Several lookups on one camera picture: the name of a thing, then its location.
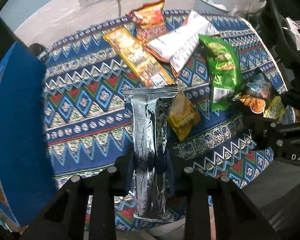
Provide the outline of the green pea snack bag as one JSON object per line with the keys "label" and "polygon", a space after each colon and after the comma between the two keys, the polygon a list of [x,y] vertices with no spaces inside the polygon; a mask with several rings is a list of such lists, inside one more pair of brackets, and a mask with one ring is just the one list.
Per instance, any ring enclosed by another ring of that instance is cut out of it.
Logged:
{"label": "green pea snack bag", "polygon": [[242,73],[236,51],[222,38],[199,35],[211,81],[211,111],[224,111],[230,98],[242,87]]}

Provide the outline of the silver foil snack bag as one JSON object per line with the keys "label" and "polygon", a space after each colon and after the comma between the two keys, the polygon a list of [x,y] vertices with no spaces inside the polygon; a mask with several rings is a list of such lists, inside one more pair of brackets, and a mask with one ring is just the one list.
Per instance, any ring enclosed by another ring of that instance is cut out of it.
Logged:
{"label": "silver foil snack bag", "polygon": [[136,218],[150,222],[171,220],[167,198],[167,119],[177,85],[123,91],[125,110],[132,119]]}

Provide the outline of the orange white snack bag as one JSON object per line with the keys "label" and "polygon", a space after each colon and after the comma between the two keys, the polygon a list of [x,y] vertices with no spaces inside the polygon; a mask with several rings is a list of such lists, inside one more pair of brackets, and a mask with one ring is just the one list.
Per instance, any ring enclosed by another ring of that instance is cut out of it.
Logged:
{"label": "orange white snack bag", "polygon": [[184,25],[147,42],[144,48],[159,61],[169,63],[173,76],[178,77],[199,44],[199,35],[219,36],[220,32],[192,10]]}

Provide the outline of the long yellow snack pack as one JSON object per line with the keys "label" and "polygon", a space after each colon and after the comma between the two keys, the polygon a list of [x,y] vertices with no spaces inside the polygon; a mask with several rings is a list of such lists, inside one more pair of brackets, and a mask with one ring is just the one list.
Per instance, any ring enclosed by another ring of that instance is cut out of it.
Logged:
{"label": "long yellow snack pack", "polygon": [[145,87],[174,84],[168,72],[126,28],[117,28],[105,34],[103,38]]}

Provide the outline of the red orange fries bag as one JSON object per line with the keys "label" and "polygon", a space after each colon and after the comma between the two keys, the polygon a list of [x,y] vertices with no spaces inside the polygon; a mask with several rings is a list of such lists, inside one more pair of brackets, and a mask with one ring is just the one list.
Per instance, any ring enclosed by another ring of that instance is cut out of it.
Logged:
{"label": "red orange fries bag", "polygon": [[146,3],[125,14],[135,25],[136,38],[141,43],[151,41],[167,33],[163,16],[165,0]]}

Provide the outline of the black cartoon snack bag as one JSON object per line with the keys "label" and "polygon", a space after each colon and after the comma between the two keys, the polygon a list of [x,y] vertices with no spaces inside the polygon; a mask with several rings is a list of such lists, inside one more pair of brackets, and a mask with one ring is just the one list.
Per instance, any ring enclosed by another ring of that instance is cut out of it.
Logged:
{"label": "black cartoon snack bag", "polygon": [[285,111],[279,93],[267,76],[259,69],[233,96],[232,102],[245,115],[260,115],[278,120]]}

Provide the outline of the blue cardboard box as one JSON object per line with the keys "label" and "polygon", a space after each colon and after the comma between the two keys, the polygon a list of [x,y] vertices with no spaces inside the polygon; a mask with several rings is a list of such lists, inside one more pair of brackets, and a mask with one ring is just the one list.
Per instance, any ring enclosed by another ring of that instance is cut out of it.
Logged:
{"label": "blue cardboard box", "polygon": [[0,185],[26,226],[57,192],[44,135],[45,65],[17,42],[0,64]]}

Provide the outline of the small yellow snack pack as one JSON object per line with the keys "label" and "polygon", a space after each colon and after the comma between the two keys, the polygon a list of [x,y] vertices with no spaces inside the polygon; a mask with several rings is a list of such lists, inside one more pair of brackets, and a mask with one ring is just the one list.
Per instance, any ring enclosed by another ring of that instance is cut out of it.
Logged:
{"label": "small yellow snack pack", "polygon": [[194,105],[183,94],[178,93],[174,99],[167,123],[180,141],[184,141],[193,126],[200,121],[199,113]]}

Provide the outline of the patterned blue table cloth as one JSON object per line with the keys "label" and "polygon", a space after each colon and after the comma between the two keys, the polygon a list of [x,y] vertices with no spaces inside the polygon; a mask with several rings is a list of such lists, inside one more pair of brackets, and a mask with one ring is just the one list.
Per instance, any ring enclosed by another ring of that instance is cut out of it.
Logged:
{"label": "patterned blue table cloth", "polygon": [[[45,135],[58,187],[73,174],[97,175],[132,144],[122,91],[141,82],[103,38],[117,27],[136,34],[128,18],[117,18],[63,38],[43,58]],[[175,155],[206,176],[227,175],[245,187],[271,163],[272,149],[254,150],[238,111],[211,110],[209,72],[200,53],[192,55],[176,83],[200,122],[183,142],[169,132]]]}

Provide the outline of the pale blue waste bin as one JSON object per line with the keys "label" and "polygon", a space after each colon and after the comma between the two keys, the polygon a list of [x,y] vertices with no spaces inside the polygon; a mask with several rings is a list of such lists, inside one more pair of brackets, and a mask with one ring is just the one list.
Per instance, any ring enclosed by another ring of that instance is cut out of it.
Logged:
{"label": "pale blue waste bin", "polygon": [[193,9],[195,11],[211,12],[213,14],[228,14],[230,10],[225,5],[214,0],[195,0]]}

